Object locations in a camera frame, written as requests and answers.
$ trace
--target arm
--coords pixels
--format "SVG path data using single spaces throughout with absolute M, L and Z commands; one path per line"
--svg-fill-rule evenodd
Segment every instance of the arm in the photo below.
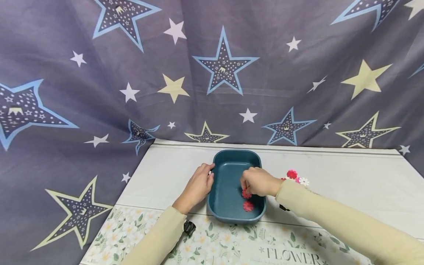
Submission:
M 161 264 L 180 239 L 186 218 L 177 209 L 168 207 L 121 265 Z
M 159 265 L 180 239 L 187 213 L 210 192 L 215 165 L 202 164 L 196 169 L 182 194 L 156 221 L 153 228 L 125 257 L 121 265 Z
M 316 222 L 375 265 L 424 264 L 424 245 L 417 239 L 300 184 L 252 167 L 243 172 L 240 182 L 247 192 L 275 196 L 297 216 Z

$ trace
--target person's left hand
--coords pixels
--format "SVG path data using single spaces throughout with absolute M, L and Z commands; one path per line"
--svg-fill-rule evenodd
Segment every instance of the person's left hand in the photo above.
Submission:
M 195 205 L 206 198 L 206 195 L 208 195 L 212 188 L 213 173 L 209 174 L 209 172 L 214 166 L 215 164 L 208 165 L 203 163 L 198 167 L 188 181 L 183 193 L 174 202 L 172 207 L 186 215 Z

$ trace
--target table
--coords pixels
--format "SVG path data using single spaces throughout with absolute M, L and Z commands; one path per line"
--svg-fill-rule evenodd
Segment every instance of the table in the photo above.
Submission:
M 81 261 L 119 265 L 171 205 L 202 162 L 220 150 L 256 152 L 275 177 L 289 169 L 310 189 L 365 212 L 424 241 L 424 179 L 396 150 L 229 145 L 156 140 Z M 189 219 L 197 229 L 183 236 L 164 262 L 170 264 L 353 264 L 369 260 L 318 224 L 278 208 L 273 198 L 261 221 L 236 226 L 216 221 L 205 204 Z

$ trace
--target red paper flower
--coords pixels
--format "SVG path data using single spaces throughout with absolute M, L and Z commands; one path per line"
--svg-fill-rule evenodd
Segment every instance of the red paper flower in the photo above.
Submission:
M 252 197 L 252 194 L 247 194 L 246 190 L 241 191 L 241 196 L 245 199 L 250 199 Z
M 287 171 L 287 177 L 291 178 L 291 179 L 296 179 L 297 178 L 297 172 L 290 169 L 289 171 Z
M 243 209 L 244 209 L 246 212 L 251 212 L 251 211 L 253 210 L 253 203 L 251 203 L 251 202 L 249 202 L 249 201 L 245 201 L 245 202 L 243 203 Z

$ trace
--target blue-outlined star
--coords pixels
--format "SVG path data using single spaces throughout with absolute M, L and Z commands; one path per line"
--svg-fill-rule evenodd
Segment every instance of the blue-outlined star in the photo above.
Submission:
M 197 135 L 197 134 L 189 134 L 189 133 L 184 133 L 185 135 L 187 135 L 189 138 L 198 141 L 198 142 L 218 142 L 221 141 L 222 139 L 227 138 L 229 135 L 226 134 L 213 134 L 211 132 L 211 130 L 209 129 L 208 124 L 205 123 L 203 124 L 203 128 L 202 128 L 202 133 Z
M 420 71 L 422 71 L 422 70 L 424 70 L 424 64 L 423 65 L 421 65 L 420 67 L 418 67 L 418 69 L 413 73 L 413 74 L 411 74 L 411 76 L 409 77 L 409 78 L 411 78 L 411 77 L 413 77 L 414 75 L 416 75 L 416 74 L 418 74 L 418 72 L 420 72 Z
M 274 132 L 267 145 L 273 144 L 281 139 L 285 139 L 291 144 L 297 146 L 296 132 L 315 121 L 316 120 L 295 121 L 294 107 L 292 107 L 281 122 L 271 123 L 262 127 Z
M 75 232 L 80 248 L 87 243 L 90 230 L 90 222 L 93 218 L 109 211 L 111 205 L 94 202 L 97 176 L 87 185 L 79 197 L 74 197 L 52 190 L 47 193 L 68 214 L 67 217 L 34 249 L 50 244 L 72 231 Z
M 78 128 L 43 106 L 38 88 L 43 79 L 9 88 L 0 83 L 0 142 L 7 151 L 18 133 L 32 125 Z
M 93 39 L 116 28 L 121 28 L 125 34 L 144 52 L 136 21 L 153 13 L 160 8 L 139 0 L 94 0 L 102 11 L 94 30 Z
M 225 29 L 222 27 L 221 37 L 215 57 L 193 56 L 204 68 L 211 73 L 207 95 L 212 93 L 222 84 L 229 85 L 232 89 L 243 95 L 237 73 L 259 59 L 259 57 L 233 57 L 231 56 Z
M 155 137 L 151 135 L 149 132 L 157 131 L 159 127 L 160 125 L 156 126 L 153 129 L 145 129 L 143 127 L 138 126 L 131 119 L 128 119 L 128 129 L 130 131 L 130 137 L 122 143 L 126 144 L 126 143 L 136 142 L 137 145 L 135 147 L 135 153 L 138 155 L 138 150 L 140 149 L 142 145 L 146 143 L 146 141 L 155 139 Z
M 372 148 L 374 139 L 400 128 L 375 129 L 378 113 L 379 112 L 374 114 L 374 116 L 358 130 L 337 132 L 336 134 L 347 139 L 347 142 L 344 143 L 342 147 Z
M 372 30 L 374 31 L 399 2 L 399 0 L 355 0 L 331 25 L 376 11 L 377 17 Z

